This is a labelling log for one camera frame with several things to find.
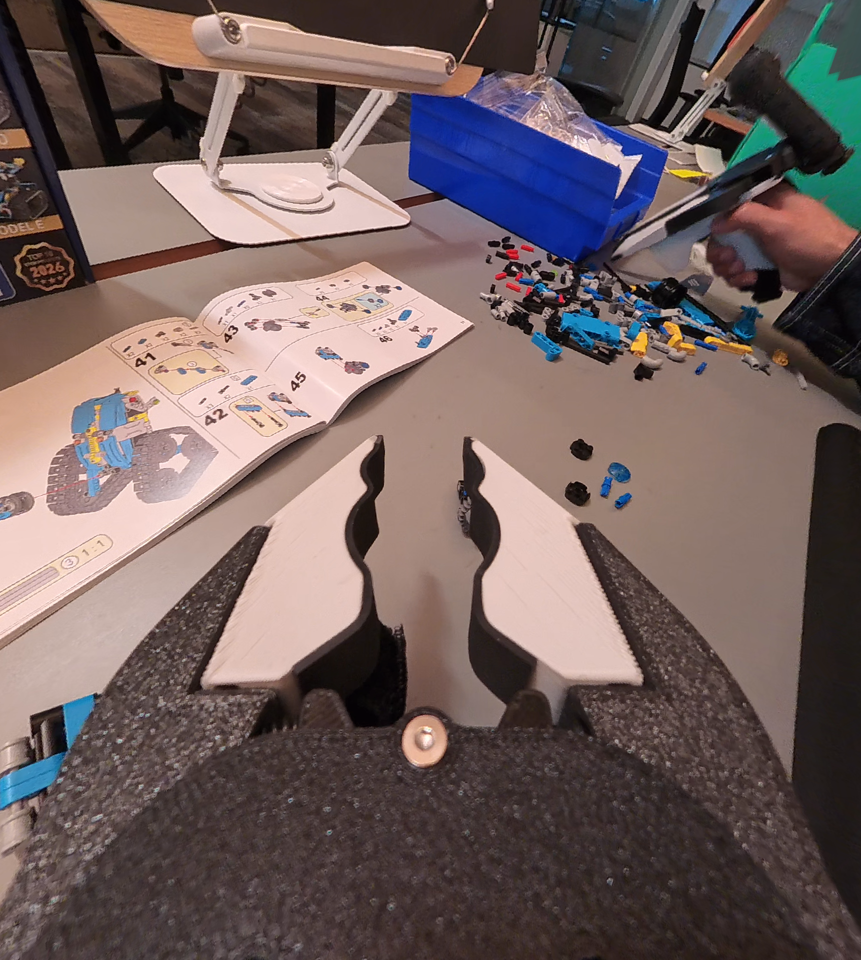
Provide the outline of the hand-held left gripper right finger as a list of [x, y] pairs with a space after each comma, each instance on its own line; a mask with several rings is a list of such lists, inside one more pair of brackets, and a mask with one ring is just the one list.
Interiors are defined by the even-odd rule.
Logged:
[[640, 687], [643, 671], [568, 510], [476, 438], [463, 444], [469, 655], [487, 687]]

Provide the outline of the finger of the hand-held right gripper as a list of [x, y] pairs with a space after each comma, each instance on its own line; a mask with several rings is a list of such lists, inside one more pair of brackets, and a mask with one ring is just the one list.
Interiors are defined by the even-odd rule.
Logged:
[[629, 231], [613, 250], [613, 263], [650, 251], [663, 265], [687, 265], [692, 247], [710, 234], [715, 216], [708, 216], [676, 231], [667, 217], [652, 218]]
[[709, 225], [728, 207], [728, 186], [707, 184], [688, 198], [637, 224], [616, 245], [618, 254], [637, 254], [661, 242]]

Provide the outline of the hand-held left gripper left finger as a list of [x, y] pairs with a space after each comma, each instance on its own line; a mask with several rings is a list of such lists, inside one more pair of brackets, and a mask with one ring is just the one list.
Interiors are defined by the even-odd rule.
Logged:
[[278, 510], [204, 669], [205, 690], [356, 690], [382, 625], [365, 558], [385, 443], [367, 438]]

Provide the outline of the grey desk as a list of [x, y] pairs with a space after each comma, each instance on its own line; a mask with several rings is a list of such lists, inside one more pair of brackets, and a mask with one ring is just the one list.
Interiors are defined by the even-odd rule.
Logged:
[[[853, 417], [805, 356], [808, 390], [783, 369], [766, 375], [710, 352], [701, 376], [670, 363], [640, 383], [622, 364], [544, 361], [478, 298], [493, 276], [485, 243], [508, 230], [419, 195], [408, 156], [404, 144], [367, 146], [352, 162], [390, 199], [416, 202], [406, 228], [223, 252], [197, 243], [198, 225], [149, 166], [62, 174], [86, 246], [98, 253], [99, 282], [0, 307], [0, 390], [139, 323], [193, 317], [228, 289], [310, 279], [362, 260], [474, 329], [365, 390], [328, 430], [295, 441], [0, 650], [0, 746], [21, 735], [29, 714], [103, 690], [248, 528], [372, 434], [383, 435], [387, 460], [368, 562], [379, 614], [405, 630], [408, 703], [465, 724], [496, 723], [500, 704], [467, 657], [478, 552], [455, 516], [462, 439], [484, 441], [562, 501], [565, 485], [587, 476], [568, 453], [580, 437], [594, 447], [588, 476], [600, 475], [599, 463], [625, 463], [633, 500], [615, 510], [595, 498], [574, 515], [596, 524], [712, 644], [790, 766], [815, 440], [822, 426]], [[15, 867], [0, 855], [0, 900]]]

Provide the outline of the person's right hand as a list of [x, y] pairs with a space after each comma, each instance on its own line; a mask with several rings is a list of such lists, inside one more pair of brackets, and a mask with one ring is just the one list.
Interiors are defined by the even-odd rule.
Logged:
[[781, 275], [783, 287], [795, 292], [815, 286], [859, 236], [822, 202], [782, 182], [712, 225], [708, 262], [718, 278], [742, 291], [756, 284], [758, 273], [722, 242], [733, 233], [751, 237]]

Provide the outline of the pile of small pins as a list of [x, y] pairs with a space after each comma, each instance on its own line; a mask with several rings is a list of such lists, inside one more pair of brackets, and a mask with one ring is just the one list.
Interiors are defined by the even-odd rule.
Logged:
[[698, 298], [712, 277], [697, 245], [683, 280], [667, 277], [632, 283], [612, 267], [581, 267], [563, 257], [535, 255], [531, 245], [509, 235], [487, 241], [485, 263], [496, 267], [489, 292], [482, 293], [491, 315], [523, 332], [547, 361], [565, 349], [610, 365], [623, 356], [634, 362], [636, 381], [651, 380], [666, 362], [685, 364], [699, 356], [694, 373], [707, 368], [706, 354], [736, 356], [751, 370], [769, 375], [789, 369], [790, 358], [775, 349], [768, 359], [752, 345], [734, 340], [736, 320], [726, 320]]

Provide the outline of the blue plastic bin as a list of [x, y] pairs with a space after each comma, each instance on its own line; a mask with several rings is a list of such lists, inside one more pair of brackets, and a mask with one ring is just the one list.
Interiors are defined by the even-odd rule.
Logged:
[[463, 96], [411, 95], [409, 177], [548, 252], [581, 260], [622, 236], [651, 206], [667, 152], [604, 125], [642, 157], [619, 172]]

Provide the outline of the crumpled clear plastic wrap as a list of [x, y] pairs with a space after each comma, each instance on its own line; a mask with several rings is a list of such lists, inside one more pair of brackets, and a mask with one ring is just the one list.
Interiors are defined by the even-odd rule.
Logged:
[[642, 159], [641, 148], [623, 147], [605, 125], [586, 114], [561, 82], [544, 73], [496, 71], [481, 77], [464, 97], [613, 167], [618, 172], [618, 195]]

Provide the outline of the instruction booklet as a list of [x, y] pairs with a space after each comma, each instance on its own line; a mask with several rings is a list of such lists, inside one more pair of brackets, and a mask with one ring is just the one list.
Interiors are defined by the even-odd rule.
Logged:
[[232, 289], [0, 391], [0, 649], [472, 327], [361, 262]]

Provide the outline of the blue black beam assembly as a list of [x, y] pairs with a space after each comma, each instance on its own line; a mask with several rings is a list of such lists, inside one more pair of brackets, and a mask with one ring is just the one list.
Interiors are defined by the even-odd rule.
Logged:
[[99, 693], [74, 699], [34, 713], [29, 734], [0, 747], [0, 854], [20, 853], [36, 823], [49, 789]]

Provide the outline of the dark board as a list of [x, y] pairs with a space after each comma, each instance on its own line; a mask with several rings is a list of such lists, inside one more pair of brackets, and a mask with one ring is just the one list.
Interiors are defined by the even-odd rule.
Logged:
[[[83, 6], [127, 48], [160, 66], [233, 71], [254, 77], [345, 88], [397, 90], [457, 97], [472, 90], [487, 70], [534, 71], [542, 2], [496, 1], [243, 1], [94, 2]], [[214, 58], [193, 36], [196, 18], [214, 11], [279, 21], [304, 34], [390, 47], [420, 47], [454, 56], [453, 75], [439, 84], [377, 78], [323, 67], [272, 66], [255, 54]]]

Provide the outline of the dark blue toy box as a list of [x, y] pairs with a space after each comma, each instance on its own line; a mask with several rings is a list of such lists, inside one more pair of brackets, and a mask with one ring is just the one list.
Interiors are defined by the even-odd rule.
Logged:
[[0, 2], [0, 306], [94, 281], [58, 174], [58, 140], [27, 48]]

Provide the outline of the black office chair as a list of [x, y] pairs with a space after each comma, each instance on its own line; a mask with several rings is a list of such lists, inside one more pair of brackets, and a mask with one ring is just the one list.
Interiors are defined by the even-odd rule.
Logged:
[[116, 121], [139, 121], [136, 129], [121, 143], [123, 156], [127, 162], [135, 149], [162, 131], [169, 132], [171, 139], [175, 141], [186, 133], [179, 109], [180, 104], [175, 99], [171, 84], [171, 71], [167, 67], [159, 66], [158, 73], [160, 94], [157, 100], [137, 103], [113, 112], [113, 118]]

